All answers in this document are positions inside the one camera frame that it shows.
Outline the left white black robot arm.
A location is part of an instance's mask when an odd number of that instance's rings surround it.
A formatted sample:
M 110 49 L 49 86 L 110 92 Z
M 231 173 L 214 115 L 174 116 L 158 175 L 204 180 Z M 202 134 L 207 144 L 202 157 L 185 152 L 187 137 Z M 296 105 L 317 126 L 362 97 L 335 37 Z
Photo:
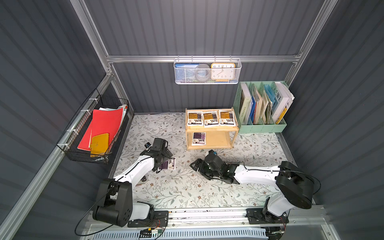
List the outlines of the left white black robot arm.
M 97 201 L 92 207 L 96 221 L 124 227 L 130 221 L 153 221 L 154 207 L 151 204 L 134 202 L 133 188 L 149 172 L 156 172 L 163 163 L 172 159 L 168 141 L 155 138 L 146 144 L 138 159 L 120 175 L 101 182 Z

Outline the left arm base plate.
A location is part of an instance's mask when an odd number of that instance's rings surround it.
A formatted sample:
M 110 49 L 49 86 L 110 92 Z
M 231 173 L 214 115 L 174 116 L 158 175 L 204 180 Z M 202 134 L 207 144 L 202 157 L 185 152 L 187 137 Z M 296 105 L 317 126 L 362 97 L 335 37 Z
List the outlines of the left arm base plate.
M 169 211 L 154 211 L 144 220 L 133 220 L 127 224 L 128 228 L 165 228 L 169 221 Z

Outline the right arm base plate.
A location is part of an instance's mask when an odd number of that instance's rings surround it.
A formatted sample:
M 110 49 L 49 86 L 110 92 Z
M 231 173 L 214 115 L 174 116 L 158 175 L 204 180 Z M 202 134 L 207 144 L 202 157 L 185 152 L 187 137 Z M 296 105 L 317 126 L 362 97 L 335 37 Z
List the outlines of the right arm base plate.
M 246 218 L 250 225 L 257 224 L 287 224 L 289 223 L 288 215 L 284 213 L 280 217 L 277 217 L 269 212 L 263 213 L 262 208 L 250 208 L 246 209 Z

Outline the purple coffee bag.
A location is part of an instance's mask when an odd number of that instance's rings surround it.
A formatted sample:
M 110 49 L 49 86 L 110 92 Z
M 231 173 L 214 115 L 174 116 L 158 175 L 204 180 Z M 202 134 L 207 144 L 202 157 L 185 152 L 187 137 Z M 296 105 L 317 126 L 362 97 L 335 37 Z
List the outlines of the purple coffee bag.
M 165 161 L 159 168 L 158 170 L 162 171 L 162 170 L 169 170 L 169 171 L 173 171 L 176 167 L 175 167 L 175 160 L 176 158 L 171 158 L 171 159 L 168 159 L 167 161 Z
M 204 146 L 206 145 L 206 133 L 195 132 L 192 135 L 192 146 Z

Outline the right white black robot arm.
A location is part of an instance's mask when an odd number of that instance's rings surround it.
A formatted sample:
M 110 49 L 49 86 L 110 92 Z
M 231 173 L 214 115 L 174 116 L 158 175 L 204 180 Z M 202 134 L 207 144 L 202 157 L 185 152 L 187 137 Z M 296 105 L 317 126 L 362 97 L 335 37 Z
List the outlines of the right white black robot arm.
M 268 197 L 256 219 L 273 223 L 283 220 L 290 209 L 311 209 L 315 182 L 319 180 L 302 172 L 294 164 L 283 161 L 278 166 L 250 167 L 245 163 L 224 162 L 214 151 L 197 159 L 190 167 L 207 180 L 220 180 L 229 185 L 261 184 L 277 189 Z

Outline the light wooden two-tier shelf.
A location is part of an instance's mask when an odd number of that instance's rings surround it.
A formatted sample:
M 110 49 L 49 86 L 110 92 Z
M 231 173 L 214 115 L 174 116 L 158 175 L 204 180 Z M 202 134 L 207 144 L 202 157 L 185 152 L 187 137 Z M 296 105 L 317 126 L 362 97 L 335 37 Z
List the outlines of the light wooden two-tier shelf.
M 232 113 L 234 119 L 233 126 L 220 125 L 220 111 Z M 189 113 L 201 112 L 202 125 L 188 125 Z M 204 125 L 204 114 L 208 112 L 216 113 L 218 118 L 218 125 L 214 127 L 205 127 Z M 186 109 L 186 146 L 187 150 L 210 150 L 210 149 L 231 149 L 234 147 L 236 137 L 239 133 L 239 126 L 235 111 L 231 109 L 197 109 L 191 110 Z M 193 137 L 194 133 L 205 133 L 205 144 L 194 144 Z

